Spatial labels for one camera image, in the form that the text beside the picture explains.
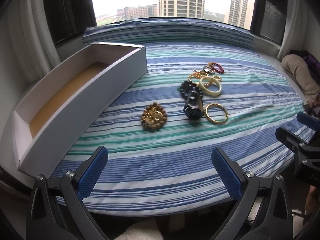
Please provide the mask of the gold bangle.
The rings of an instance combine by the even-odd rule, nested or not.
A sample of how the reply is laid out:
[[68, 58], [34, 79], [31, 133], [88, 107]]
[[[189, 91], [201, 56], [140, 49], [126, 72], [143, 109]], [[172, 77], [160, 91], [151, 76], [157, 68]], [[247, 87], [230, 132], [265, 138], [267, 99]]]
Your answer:
[[229, 118], [228, 112], [219, 103], [210, 103], [205, 107], [204, 115], [206, 119], [214, 125], [224, 125]]

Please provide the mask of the gold charm pendant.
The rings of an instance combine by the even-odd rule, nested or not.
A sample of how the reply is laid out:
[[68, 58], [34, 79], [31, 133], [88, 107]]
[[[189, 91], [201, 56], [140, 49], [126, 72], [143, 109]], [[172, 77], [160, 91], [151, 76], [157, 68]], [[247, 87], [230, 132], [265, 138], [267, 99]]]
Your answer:
[[145, 122], [148, 124], [155, 124], [162, 121], [163, 113], [157, 109], [156, 107], [152, 107], [152, 109], [148, 110], [145, 116]]

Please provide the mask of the beige cushion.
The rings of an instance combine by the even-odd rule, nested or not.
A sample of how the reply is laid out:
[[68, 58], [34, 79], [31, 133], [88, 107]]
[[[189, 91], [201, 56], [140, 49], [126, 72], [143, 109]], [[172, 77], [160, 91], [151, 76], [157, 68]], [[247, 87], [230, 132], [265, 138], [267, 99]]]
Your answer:
[[292, 77], [303, 91], [309, 107], [317, 101], [319, 84], [311, 76], [308, 65], [298, 55], [286, 55], [281, 61], [282, 68]]

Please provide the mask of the white curtain right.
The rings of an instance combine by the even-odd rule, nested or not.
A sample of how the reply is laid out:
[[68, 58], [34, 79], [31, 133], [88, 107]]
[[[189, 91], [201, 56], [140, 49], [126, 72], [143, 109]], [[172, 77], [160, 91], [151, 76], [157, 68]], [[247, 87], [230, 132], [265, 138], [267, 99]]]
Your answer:
[[303, 48], [308, 9], [303, 0], [287, 0], [287, 16], [282, 44], [277, 59], [281, 61], [292, 50]]

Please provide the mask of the white curtain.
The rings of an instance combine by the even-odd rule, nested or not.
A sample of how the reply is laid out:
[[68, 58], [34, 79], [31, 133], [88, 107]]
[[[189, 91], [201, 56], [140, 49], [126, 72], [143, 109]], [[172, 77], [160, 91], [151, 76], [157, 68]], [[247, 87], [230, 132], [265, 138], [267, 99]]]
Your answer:
[[20, 68], [28, 82], [43, 78], [61, 63], [49, 31], [43, 0], [12, 0], [9, 33]]
[[303, 0], [287, 0], [287, 16], [282, 44], [277, 59], [281, 61], [292, 50], [303, 48], [308, 9]]

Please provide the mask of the pale jade bangle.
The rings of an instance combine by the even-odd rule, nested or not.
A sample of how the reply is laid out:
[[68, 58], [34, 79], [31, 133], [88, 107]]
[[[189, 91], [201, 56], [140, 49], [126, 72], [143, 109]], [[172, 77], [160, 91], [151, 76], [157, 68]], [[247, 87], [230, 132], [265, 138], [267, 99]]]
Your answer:
[[220, 81], [212, 76], [204, 76], [199, 80], [200, 89], [207, 95], [217, 97], [222, 93]]

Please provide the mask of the striped bed sheet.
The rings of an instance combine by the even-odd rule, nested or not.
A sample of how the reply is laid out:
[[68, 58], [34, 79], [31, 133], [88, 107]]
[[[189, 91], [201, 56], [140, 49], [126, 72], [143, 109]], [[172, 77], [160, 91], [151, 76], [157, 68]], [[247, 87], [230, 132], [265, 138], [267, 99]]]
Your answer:
[[[212, 205], [228, 193], [212, 165], [220, 147], [245, 171], [271, 177], [293, 162], [293, 153], [276, 139], [283, 127], [305, 141], [314, 132], [296, 115], [302, 99], [280, 72], [253, 50], [225, 44], [169, 42], [146, 45], [147, 73], [112, 103], [59, 163], [53, 177], [77, 167], [99, 146], [108, 163], [91, 195], [92, 212], [152, 216]], [[220, 64], [222, 93], [205, 95], [229, 114], [216, 126], [206, 118], [189, 120], [178, 86], [208, 62]], [[156, 107], [162, 121], [145, 122]]]

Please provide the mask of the white cardboard box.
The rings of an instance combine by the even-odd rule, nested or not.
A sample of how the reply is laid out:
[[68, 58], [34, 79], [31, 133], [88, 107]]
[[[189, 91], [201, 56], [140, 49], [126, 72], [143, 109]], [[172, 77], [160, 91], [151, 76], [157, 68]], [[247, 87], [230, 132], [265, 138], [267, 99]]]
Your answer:
[[51, 70], [13, 111], [17, 169], [51, 176], [86, 129], [146, 72], [144, 46], [111, 42], [90, 44]]

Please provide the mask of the white curtain left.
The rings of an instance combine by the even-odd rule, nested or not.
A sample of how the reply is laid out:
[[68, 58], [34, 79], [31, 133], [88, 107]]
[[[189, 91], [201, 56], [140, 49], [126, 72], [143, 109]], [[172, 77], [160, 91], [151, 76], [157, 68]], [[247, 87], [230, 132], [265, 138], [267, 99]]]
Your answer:
[[9, 33], [20, 68], [28, 82], [43, 78], [61, 63], [49, 31], [43, 0], [12, 0]]

